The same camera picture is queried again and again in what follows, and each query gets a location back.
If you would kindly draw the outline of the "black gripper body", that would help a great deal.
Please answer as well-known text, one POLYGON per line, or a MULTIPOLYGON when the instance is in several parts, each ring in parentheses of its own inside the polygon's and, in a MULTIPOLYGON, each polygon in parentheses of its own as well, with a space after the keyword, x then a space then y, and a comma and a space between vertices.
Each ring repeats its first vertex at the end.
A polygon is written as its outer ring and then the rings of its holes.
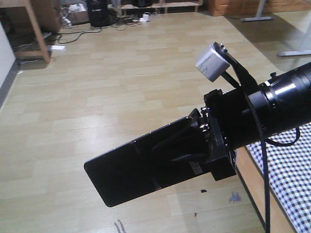
POLYGON ((236 149, 271 135, 269 103, 263 92, 246 95, 241 89, 213 90, 204 101, 198 124, 207 155, 199 162, 218 181, 236 174, 236 149))

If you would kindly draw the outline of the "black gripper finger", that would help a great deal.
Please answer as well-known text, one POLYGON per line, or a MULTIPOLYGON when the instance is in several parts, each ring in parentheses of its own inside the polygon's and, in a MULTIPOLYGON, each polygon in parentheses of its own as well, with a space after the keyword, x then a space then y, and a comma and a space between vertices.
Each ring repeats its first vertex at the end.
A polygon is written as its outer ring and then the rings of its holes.
POLYGON ((154 155, 187 155, 206 152, 207 144, 202 132, 191 126, 178 130, 152 148, 154 155))

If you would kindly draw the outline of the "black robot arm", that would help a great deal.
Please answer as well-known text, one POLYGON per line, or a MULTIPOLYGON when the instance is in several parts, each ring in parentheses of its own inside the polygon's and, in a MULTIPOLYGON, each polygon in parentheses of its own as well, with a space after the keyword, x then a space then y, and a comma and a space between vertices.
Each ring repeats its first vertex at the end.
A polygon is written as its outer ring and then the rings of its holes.
POLYGON ((234 150, 310 122, 311 66, 272 74, 251 94, 236 85, 227 93, 213 90, 204 101, 151 154, 162 165, 190 165, 194 175, 210 172, 221 180, 236 173, 234 150))

